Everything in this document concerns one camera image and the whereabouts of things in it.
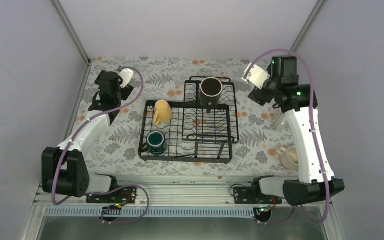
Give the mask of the black mug white rim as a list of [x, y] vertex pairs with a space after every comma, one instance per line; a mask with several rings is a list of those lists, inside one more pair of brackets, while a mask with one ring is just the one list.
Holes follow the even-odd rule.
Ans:
[[207, 77], [200, 83], [199, 104], [206, 109], [207, 113], [210, 113], [219, 104], [222, 91], [223, 84], [218, 78]]

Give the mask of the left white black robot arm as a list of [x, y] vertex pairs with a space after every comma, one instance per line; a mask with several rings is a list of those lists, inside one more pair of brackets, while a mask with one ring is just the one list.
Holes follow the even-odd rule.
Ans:
[[109, 175], [90, 173], [85, 156], [96, 140], [114, 122], [134, 90], [130, 85], [134, 71], [102, 70], [95, 80], [98, 91], [94, 94], [87, 116], [79, 128], [56, 147], [47, 147], [41, 156], [41, 186], [46, 193], [82, 197], [99, 193], [111, 203], [119, 197], [119, 188]]

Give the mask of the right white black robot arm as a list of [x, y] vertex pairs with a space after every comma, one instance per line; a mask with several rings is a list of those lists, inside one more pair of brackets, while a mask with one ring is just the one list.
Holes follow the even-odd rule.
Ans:
[[292, 132], [297, 152], [298, 177], [262, 176], [251, 184], [251, 198], [258, 204], [270, 196], [285, 199], [291, 206], [321, 202], [345, 190], [343, 179], [327, 160], [318, 130], [318, 102], [310, 84], [300, 84], [297, 58], [274, 56], [266, 71], [250, 63], [242, 79], [255, 87], [249, 98], [261, 106], [274, 101]]

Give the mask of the white mug orange interior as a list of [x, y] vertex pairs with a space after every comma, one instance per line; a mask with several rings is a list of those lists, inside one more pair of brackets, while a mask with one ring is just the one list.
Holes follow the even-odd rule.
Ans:
[[282, 112], [276, 115], [274, 123], [277, 132], [281, 132], [289, 127], [288, 120]]

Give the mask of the beige cream mug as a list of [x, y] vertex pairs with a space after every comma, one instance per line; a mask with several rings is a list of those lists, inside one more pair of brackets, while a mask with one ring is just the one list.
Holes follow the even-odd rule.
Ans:
[[294, 145], [288, 148], [282, 146], [276, 153], [280, 156], [280, 162], [286, 169], [292, 171], [299, 169], [298, 153]]

